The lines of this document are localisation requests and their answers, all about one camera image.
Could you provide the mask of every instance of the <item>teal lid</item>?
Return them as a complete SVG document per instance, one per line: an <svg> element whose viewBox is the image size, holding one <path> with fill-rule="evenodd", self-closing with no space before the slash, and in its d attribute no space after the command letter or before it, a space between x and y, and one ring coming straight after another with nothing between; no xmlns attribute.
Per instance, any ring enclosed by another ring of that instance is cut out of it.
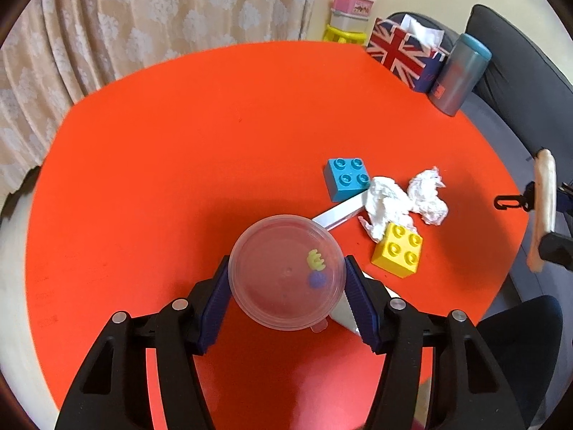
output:
<svg viewBox="0 0 573 430"><path fill-rule="evenodd" d="M481 43L478 39L472 37L469 34L464 33L461 36L459 36L457 43L463 43L464 45L467 45L473 51L483 56L487 61L492 59L492 52L489 51L489 48L486 47L483 43Z"/></svg>

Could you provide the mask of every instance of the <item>floor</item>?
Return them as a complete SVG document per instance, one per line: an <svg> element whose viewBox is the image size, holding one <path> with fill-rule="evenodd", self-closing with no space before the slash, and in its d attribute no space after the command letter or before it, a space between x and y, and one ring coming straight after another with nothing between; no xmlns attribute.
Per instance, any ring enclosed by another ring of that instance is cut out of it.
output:
<svg viewBox="0 0 573 430"><path fill-rule="evenodd" d="M0 317L10 319L0 322L0 369L16 399L39 430L52 430L58 410L35 355L25 297L26 236L38 174L39 170L30 173L22 188L9 198L0 214ZM519 302L515 287L508 278L485 316L506 310ZM425 421L429 393L430 383L423 383L415 413L419 421Z"/></svg>

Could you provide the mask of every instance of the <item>curtain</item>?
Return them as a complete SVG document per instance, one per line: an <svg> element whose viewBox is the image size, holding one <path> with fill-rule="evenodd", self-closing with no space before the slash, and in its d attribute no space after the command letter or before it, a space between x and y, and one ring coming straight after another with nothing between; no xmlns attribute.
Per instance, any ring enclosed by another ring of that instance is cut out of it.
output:
<svg viewBox="0 0 573 430"><path fill-rule="evenodd" d="M32 0L0 49L0 205L70 107L185 53L304 39L314 0Z"/></svg>

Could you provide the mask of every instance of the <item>toy block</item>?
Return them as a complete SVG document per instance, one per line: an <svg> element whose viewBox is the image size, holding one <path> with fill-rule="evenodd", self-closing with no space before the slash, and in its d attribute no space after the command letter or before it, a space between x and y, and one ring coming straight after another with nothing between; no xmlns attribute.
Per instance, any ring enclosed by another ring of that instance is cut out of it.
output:
<svg viewBox="0 0 573 430"><path fill-rule="evenodd" d="M333 202L342 202L370 186L370 177L359 158L333 158L324 167L324 179Z"/></svg>
<svg viewBox="0 0 573 430"><path fill-rule="evenodd" d="M372 263L400 278L418 270L422 237L403 226L388 223L384 239L376 245Z"/></svg>

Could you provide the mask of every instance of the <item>red tabletop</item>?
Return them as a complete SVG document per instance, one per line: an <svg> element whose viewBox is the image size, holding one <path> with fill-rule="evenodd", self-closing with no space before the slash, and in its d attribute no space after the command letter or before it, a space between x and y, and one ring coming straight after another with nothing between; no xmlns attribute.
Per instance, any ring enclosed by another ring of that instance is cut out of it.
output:
<svg viewBox="0 0 573 430"><path fill-rule="evenodd" d="M357 46L210 50L82 100L45 161L30 219L27 296L57 405L114 312L149 314L187 295L259 219L330 208L322 168L340 156L360 157L371 176L404 188L439 167L450 213L439 227L414 217L424 238L415 275L401 280L370 264L374 243L356 218L332 233L363 270L418 309L463 309L478 321L515 258L526 215L494 209L495 195L518 190L470 121L440 113ZM221 430L354 429L366 419L382 363L333 322L320 334L273 331L233 300L217 344L197 359ZM160 430L157 376L149 374Z"/></svg>

